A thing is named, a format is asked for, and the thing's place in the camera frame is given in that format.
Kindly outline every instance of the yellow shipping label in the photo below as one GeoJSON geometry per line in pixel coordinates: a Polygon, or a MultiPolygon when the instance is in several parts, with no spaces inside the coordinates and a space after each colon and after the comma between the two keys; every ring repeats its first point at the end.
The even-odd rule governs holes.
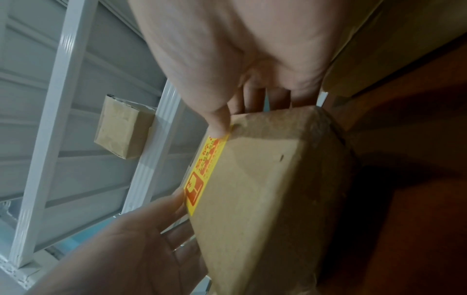
{"type": "Polygon", "coordinates": [[[195,212],[196,206],[203,195],[204,188],[208,184],[228,138],[229,135],[227,134],[221,139],[214,139],[212,137],[206,139],[201,154],[196,160],[196,164],[185,184],[186,206],[190,216],[195,212]]]}

